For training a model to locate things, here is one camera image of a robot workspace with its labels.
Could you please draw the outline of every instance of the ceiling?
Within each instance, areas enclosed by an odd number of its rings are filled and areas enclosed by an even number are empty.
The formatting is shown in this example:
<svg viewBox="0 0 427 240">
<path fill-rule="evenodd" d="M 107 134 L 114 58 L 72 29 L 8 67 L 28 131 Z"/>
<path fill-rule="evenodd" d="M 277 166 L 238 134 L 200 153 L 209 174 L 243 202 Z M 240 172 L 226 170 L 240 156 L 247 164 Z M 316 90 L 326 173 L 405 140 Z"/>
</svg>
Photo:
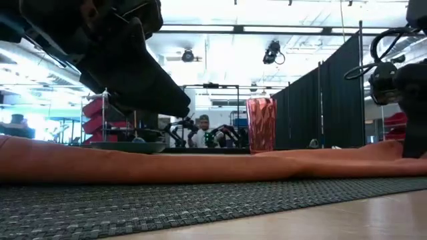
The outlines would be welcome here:
<svg viewBox="0 0 427 240">
<path fill-rule="evenodd" d="M 293 0 L 290 6 L 289 0 L 236 1 L 237 5 L 234 0 L 161 0 L 161 10 L 166 25 L 341 28 L 357 27 L 359 20 L 363 20 L 364 27 L 389 28 L 406 24 L 407 1 L 353 0 L 352 6 L 349 6 L 348 0 L 342 0 L 342 3 L 339 0 Z M 373 37 L 364 37 L 365 54 L 368 54 L 372 39 Z M 283 65 L 262 63 L 266 47 L 272 40 L 279 41 L 282 46 L 282 53 L 286 56 Z M 326 60 L 343 42 L 342 35 L 244 35 L 161 31 L 147 41 L 147 46 L 178 85 L 213 82 L 285 87 L 316 68 L 319 61 Z M 193 63 L 180 61 L 184 49 L 192 49 L 201 60 Z M 0 54 L 17 63 L 0 66 L 0 70 L 3 69 L 0 71 L 0 84 L 9 84 L 8 87 L 4 85 L 2 90 L 6 94 L 18 94 L 26 99 L 21 100 L 21 103 L 37 101 L 40 104 L 56 103 L 66 107 L 79 104 L 80 96 L 89 92 L 78 82 L 78 71 L 70 67 L 58 67 L 52 58 L 27 41 L 19 45 L 0 42 Z M 278 89 L 267 90 L 266 93 L 276 91 Z M 200 94 L 196 98 L 196 105 L 201 105 L 197 102 L 209 104 L 206 98 L 212 100 L 212 96 L 223 100 L 237 98 L 234 93 L 225 93 L 224 90 L 197 89 L 196 93 Z M 242 89 L 241 94 L 240 98 L 244 99 L 253 93 L 249 89 Z"/>
</svg>

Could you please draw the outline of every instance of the white ceiling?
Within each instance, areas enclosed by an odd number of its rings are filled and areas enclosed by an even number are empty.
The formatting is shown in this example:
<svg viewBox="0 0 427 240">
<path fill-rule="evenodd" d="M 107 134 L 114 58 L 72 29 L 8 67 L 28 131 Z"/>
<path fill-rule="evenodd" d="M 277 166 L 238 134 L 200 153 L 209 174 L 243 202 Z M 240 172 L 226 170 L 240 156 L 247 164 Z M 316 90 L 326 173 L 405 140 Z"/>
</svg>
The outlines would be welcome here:
<svg viewBox="0 0 427 240">
<path fill-rule="evenodd" d="M 161 0 L 162 15 L 165 24 L 215 24 L 215 25 L 291 25 L 291 26 L 327 26 L 341 27 L 342 18 L 345 27 L 357 27 L 359 20 L 363 20 L 365 27 L 400 27 L 406 24 L 407 1 L 393 0 L 353 0 L 353 5 L 348 6 L 348 0 L 293 0 L 288 6 L 288 0 Z M 283 65 L 264 65 L 262 57 L 269 42 L 277 40 L 286 55 Z M 364 48 L 367 50 L 372 37 L 364 37 Z M 208 81 L 220 84 L 238 84 L 269 86 L 286 86 L 289 82 L 317 67 L 318 61 L 326 60 L 344 42 L 342 36 L 296 36 L 296 35 L 227 35 L 227 34 L 195 34 L 195 33 L 156 33 L 147 44 L 153 54 L 160 59 L 180 57 L 184 49 L 193 49 L 196 56 L 202 58 L 200 62 L 183 63 L 181 61 L 164 61 L 163 68 L 171 73 L 173 79 L 179 84 L 206 83 Z M 10 46 L 0 45 L 0 53 L 10 51 Z M 12 52 L 14 56 L 30 59 L 32 65 L 43 73 L 37 76 L 38 82 L 46 82 L 53 76 L 59 77 L 49 84 L 78 85 L 78 73 L 73 69 L 60 69 L 49 56 L 31 44 L 24 41 L 19 49 Z M 25 78 L 14 83 L 28 83 Z M 60 92 L 66 102 L 75 102 L 75 96 L 86 94 L 81 89 L 70 88 L 55 90 Z M 50 95 L 39 91 L 49 98 Z M 235 99 L 236 96 L 222 97 Z"/>
</svg>

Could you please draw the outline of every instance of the black tray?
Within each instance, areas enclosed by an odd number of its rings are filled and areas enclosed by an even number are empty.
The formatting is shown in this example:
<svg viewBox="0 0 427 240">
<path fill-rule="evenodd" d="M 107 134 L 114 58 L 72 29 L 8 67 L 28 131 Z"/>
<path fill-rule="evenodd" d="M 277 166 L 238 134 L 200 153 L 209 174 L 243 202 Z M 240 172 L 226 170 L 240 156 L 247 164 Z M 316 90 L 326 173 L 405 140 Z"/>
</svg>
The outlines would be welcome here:
<svg viewBox="0 0 427 240">
<path fill-rule="evenodd" d="M 166 148 L 165 143 L 130 143 L 130 142 L 92 142 L 95 149 L 124 151 L 127 153 L 160 153 Z"/>
</svg>

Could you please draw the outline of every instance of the white shirt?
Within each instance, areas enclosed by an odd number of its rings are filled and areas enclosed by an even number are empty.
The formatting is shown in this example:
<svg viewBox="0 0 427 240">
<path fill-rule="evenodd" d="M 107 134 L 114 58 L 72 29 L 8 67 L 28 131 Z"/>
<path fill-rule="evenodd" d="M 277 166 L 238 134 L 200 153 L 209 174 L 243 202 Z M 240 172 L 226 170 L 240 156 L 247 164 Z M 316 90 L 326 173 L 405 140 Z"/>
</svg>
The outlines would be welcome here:
<svg viewBox="0 0 427 240">
<path fill-rule="evenodd" d="M 194 147 L 198 147 L 198 148 L 207 148 L 206 144 L 205 144 L 205 133 L 207 131 L 204 131 L 202 129 L 199 129 L 199 131 L 197 131 L 197 133 L 191 138 L 191 140 L 194 143 Z M 216 143 L 218 143 L 218 139 L 223 137 L 224 134 L 221 131 L 218 131 L 216 133 L 216 137 L 214 139 L 214 141 Z"/>
</svg>

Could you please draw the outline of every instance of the black cable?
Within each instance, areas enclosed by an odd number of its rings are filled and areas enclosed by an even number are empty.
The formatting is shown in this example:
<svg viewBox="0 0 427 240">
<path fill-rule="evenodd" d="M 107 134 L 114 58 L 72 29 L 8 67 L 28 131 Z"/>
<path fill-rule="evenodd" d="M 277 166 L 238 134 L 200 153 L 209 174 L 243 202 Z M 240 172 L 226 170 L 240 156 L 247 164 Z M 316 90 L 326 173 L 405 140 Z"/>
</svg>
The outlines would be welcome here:
<svg viewBox="0 0 427 240">
<path fill-rule="evenodd" d="M 367 72 L 369 72 L 372 68 L 378 66 L 382 62 L 382 59 L 385 56 L 387 56 L 387 54 L 389 54 L 389 52 L 393 49 L 393 47 L 397 44 L 397 42 L 399 41 L 399 39 L 403 35 L 405 35 L 405 34 L 411 35 L 414 33 L 418 33 L 420 31 L 420 29 L 411 29 L 408 27 L 409 27 L 409 24 L 407 24 L 405 27 L 398 27 L 398 28 L 389 29 L 389 30 L 379 34 L 378 36 L 376 36 L 374 38 L 374 40 L 372 41 L 371 47 L 370 47 L 370 54 L 371 54 L 371 57 L 374 59 L 374 63 L 355 67 L 355 68 L 349 70 L 344 75 L 344 79 L 345 80 L 354 80 L 354 79 L 358 79 L 359 77 L 367 74 Z M 377 52 L 377 48 L 378 48 L 378 44 L 380 43 L 380 41 L 387 36 L 395 35 L 395 34 L 398 34 L 398 36 L 393 40 L 393 42 L 390 44 L 390 46 L 387 48 L 387 50 L 385 52 L 383 52 L 383 54 L 381 54 L 381 56 L 379 57 L 378 52 Z M 356 71 L 361 71 L 361 70 L 363 70 L 361 73 L 359 73 L 357 75 L 350 76 L 351 73 L 356 72 Z"/>
<path fill-rule="evenodd" d="M 286 61 L 286 58 L 285 58 L 285 55 L 284 55 L 281 51 L 280 51 L 279 53 L 280 53 L 280 55 L 282 55 L 282 56 L 283 56 L 283 62 L 278 63 L 276 60 L 274 60 L 274 62 L 275 62 L 277 65 L 283 65 L 283 64 L 285 63 L 285 61 Z"/>
</svg>

